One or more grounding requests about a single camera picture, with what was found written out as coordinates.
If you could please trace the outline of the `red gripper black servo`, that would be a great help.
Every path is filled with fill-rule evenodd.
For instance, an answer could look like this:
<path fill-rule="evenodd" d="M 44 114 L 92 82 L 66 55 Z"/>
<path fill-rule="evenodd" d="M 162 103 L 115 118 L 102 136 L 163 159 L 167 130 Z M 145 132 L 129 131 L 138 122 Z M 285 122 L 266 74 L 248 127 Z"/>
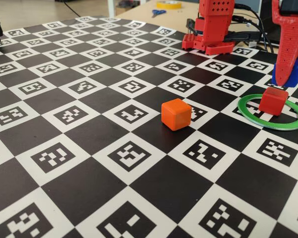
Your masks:
<path fill-rule="evenodd" d="M 277 85 L 296 85 L 298 84 L 298 0 L 273 0 L 272 19 L 281 27 L 273 80 Z"/>

